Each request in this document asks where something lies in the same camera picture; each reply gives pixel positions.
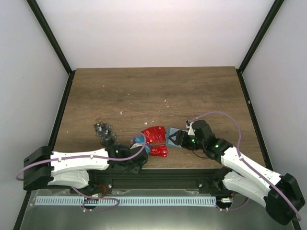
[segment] black metal bar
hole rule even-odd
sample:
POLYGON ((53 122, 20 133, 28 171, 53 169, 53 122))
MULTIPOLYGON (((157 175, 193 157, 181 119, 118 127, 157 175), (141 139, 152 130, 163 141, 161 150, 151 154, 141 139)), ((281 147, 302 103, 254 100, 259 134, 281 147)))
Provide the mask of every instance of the black metal bar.
POLYGON ((250 114, 251 121, 253 122, 253 125, 254 125, 254 129, 255 129, 256 136, 257 136, 257 139, 258 139, 258 142, 259 142, 259 146, 260 146, 260 149, 261 149, 261 152, 262 152, 262 155, 263 155, 265 166, 268 169, 273 170, 272 163, 270 161, 268 151, 267 151, 267 148, 265 147, 264 140, 263 140, 263 137, 262 137, 262 134, 261 134, 261 130, 260 130, 258 121, 256 119, 255 111, 254 111, 253 105, 250 101, 248 90, 246 88, 246 85, 245 85, 245 82, 244 82, 244 79, 243 79, 243 76, 242 76, 242 72, 238 69, 236 70, 236 72, 237 72, 237 75, 239 77, 239 81, 240 81, 240 84, 241 84, 243 95, 244 95, 245 101, 246 101, 247 106, 248 106, 248 111, 249 111, 249 114, 250 114))
POLYGON ((302 230, 301 226, 299 225, 297 221, 292 220, 292 224, 295 230, 302 230))
POLYGON ((65 86, 65 90, 64 90, 64 94, 61 100, 61 103, 59 105, 59 110, 58 110, 58 114, 56 116, 56 120, 54 122, 54 126, 50 135, 50 139, 49 139, 49 143, 48 146, 51 146, 51 149, 53 150, 55 144, 56 144, 56 140, 57 140, 57 136, 58 136, 58 132, 59 132, 59 127, 61 125, 61 121, 63 118, 63 114, 64 114, 64 110, 65 110, 65 106, 66 106, 66 102, 69 96, 69 93, 71 91, 71 86, 72 86, 72 81, 73 78, 75 76, 75 70, 71 73, 71 75, 68 77, 66 86, 65 86))
POLYGON ((68 75, 70 75, 72 73, 72 69, 68 63, 68 61, 66 60, 55 36, 53 35, 42 11, 40 10, 36 0, 27 0, 31 10, 33 11, 36 19, 38 20, 39 24, 41 25, 42 29, 44 30, 49 42, 51 43, 54 51, 56 52, 56 54, 59 57, 59 60, 61 61, 63 67, 65 68, 66 72, 68 75))
POLYGON ((213 186, 220 169, 143 169, 139 174, 107 170, 89 170, 92 184, 104 184, 112 189, 197 189, 212 196, 230 196, 232 191, 213 186))
POLYGON ((18 214, 13 230, 19 230, 21 228, 21 224, 23 223, 25 211, 27 209, 27 206, 30 200, 30 196, 31 196, 31 192, 27 191, 24 197, 23 204, 21 205, 21 208, 20 208, 20 211, 19 211, 19 214, 18 214))
POLYGON ((239 70, 243 73, 246 66, 248 65, 249 61, 253 57, 257 47, 259 46, 261 40, 263 39, 265 33, 267 32, 268 28, 270 27, 271 23, 273 22, 278 10, 282 6, 284 0, 275 0, 268 15, 264 19, 264 22, 262 23, 253 43, 251 44, 248 52, 246 53, 242 64, 239 67, 239 70))

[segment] wooden tabletop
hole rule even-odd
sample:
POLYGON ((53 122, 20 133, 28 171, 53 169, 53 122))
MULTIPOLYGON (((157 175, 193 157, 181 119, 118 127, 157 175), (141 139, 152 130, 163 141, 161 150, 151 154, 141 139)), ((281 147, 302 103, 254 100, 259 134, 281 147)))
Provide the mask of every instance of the wooden tabletop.
MULTIPOLYGON (((150 126, 185 129, 185 121, 210 111, 231 115, 242 131, 241 152, 264 165, 234 67, 77 69, 55 151, 102 148, 93 124, 110 123, 118 142, 150 126)), ((238 131, 224 115, 204 118, 217 137, 234 145, 238 131)), ((149 156, 144 168, 215 168, 191 151, 169 147, 166 158, 149 156)))

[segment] red bag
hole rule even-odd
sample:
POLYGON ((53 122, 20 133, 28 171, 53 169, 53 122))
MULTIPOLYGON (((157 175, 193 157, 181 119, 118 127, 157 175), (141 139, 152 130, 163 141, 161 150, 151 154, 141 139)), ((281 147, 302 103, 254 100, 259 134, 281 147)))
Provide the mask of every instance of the red bag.
POLYGON ((148 145, 166 141, 166 131, 163 126, 150 127, 143 130, 142 133, 146 136, 146 144, 148 145))
POLYGON ((168 150, 166 145, 150 146, 150 155, 156 157, 167 157, 168 150))

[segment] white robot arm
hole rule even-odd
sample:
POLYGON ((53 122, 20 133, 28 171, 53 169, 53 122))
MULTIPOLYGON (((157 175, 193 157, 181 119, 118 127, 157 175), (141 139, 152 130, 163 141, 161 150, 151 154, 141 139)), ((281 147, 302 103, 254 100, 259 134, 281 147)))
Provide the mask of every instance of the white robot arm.
POLYGON ((226 166, 220 178, 225 188, 256 201, 277 222, 286 225, 295 219, 305 200, 293 176, 282 176, 254 162, 228 141, 216 138, 204 120, 186 124, 188 132, 179 130, 169 140, 188 150, 202 150, 226 166))
POLYGON ((138 173, 147 160, 146 150, 140 143, 135 143, 130 148, 123 145, 111 145, 104 149, 77 153, 51 151, 50 147, 44 146, 24 160, 24 169, 26 169, 23 170, 24 178, 22 179, 24 190, 31 191, 50 185, 72 186, 81 189, 89 185, 88 170, 120 167, 126 171, 138 173), (36 162, 43 163, 27 169, 36 162))

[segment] black frame edge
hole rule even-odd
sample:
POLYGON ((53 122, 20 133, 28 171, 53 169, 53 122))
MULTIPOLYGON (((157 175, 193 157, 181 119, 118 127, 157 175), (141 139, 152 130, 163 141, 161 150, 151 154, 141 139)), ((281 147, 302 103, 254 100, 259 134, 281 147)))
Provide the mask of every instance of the black frame edge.
POLYGON ((266 34, 268 28, 270 27, 271 23, 273 22, 277 12, 279 11, 279 9, 281 8, 282 4, 283 4, 284 0, 275 0, 275 2, 273 3, 270 11, 268 12, 266 18, 264 19, 254 41, 252 42, 248 52, 246 53, 240 67, 239 70, 243 73, 246 66, 248 65, 249 61, 251 60, 251 58, 253 57, 256 49, 258 48, 260 42, 262 41, 264 35, 266 34))
POLYGON ((67 74, 70 75, 72 73, 72 69, 67 61, 67 59, 65 58, 61 47, 59 46, 55 36, 53 35, 42 11, 40 10, 36 0, 27 0, 28 5, 30 6, 31 10, 33 11, 37 21, 39 22, 39 24, 41 25, 42 29, 44 30, 50 44, 52 45, 54 51, 56 52, 56 54, 58 55, 59 60, 61 61, 64 69, 66 70, 67 74))
POLYGON ((63 93, 63 96, 62 96, 61 103, 59 105, 59 110, 58 110, 58 113, 57 113, 57 116, 56 116, 56 120, 54 122, 54 126, 53 126, 53 129, 52 129, 51 135, 50 135, 48 146, 50 146, 52 150, 53 150, 53 148, 56 144, 56 140, 57 140, 57 136, 58 136, 58 132, 59 132, 59 127, 60 127, 61 122, 62 122, 62 118, 63 118, 63 115, 64 115, 68 96, 69 96, 69 93, 71 91, 71 86, 72 86, 72 82, 73 82, 73 78, 75 76, 75 73, 76 73, 76 71, 74 70, 67 79, 67 83, 66 83, 65 90, 64 90, 64 93, 63 93))
POLYGON ((299 225, 299 223, 297 221, 292 220, 291 222, 292 222, 295 230, 302 230, 301 226, 299 225))
POLYGON ((22 225, 23 220, 24 220, 25 211, 27 209, 27 206, 28 206, 28 203, 29 203, 29 200, 30 200, 30 196, 31 196, 31 192, 27 191, 26 194, 25 194, 25 197, 24 197, 23 204, 21 205, 19 214, 17 216, 17 220, 15 222, 13 230, 19 230, 21 228, 21 225, 22 225))
POLYGON ((243 92, 243 95, 244 95, 244 98, 245 98, 245 101, 246 101, 246 105, 248 106, 249 115, 250 115, 251 121, 253 123, 255 132, 256 132, 256 136, 257 136, 257 139, 258 139, 258 143, 259 143, 260 150, 261 150, 261 153, 262 153, 262 156, 263 156, 263 159, 264 159, 265 166, 266 166, 266 168, 273 170, 273 166, 272 166, 267 148, 265 147, 264 139, 263 139, 263 136, 261 134, 261 130, 260 130, 256 115, 255 115, 253 105, 252 105, 251 100, 249 98, 248 90, 246 88, 242 72, 238 69, 236 69, 236 72, 237 72, 239 82, 240 82, 240 85, 241 85, 241 88, 242 88, 242 92, 243 92))

